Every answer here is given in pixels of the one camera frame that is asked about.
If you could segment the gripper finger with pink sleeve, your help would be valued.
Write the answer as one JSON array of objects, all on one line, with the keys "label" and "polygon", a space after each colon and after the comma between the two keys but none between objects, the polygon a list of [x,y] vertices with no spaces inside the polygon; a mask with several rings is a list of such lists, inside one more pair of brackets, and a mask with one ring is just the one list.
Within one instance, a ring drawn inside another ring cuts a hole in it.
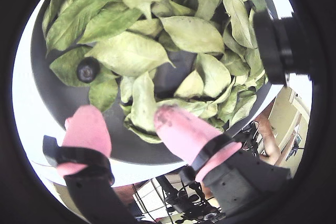
[{"label": "gripper finger with pink sleeve", "polygon": [[260,206],[291,180],[290,169],[252,156],[240,141],[177,106],[160,106],[154,127],[188,164],[187,178],[209,188],[227,217]]},{"label": "gripper finger with pink sleeve", "polygon": [[65,180],[68,193],[90,223],[135,223],[135,218],[114,192],[109,155],[110,135],[102,113],[81,106],[65,121],[62,145],[43,138],[43,154]]}]

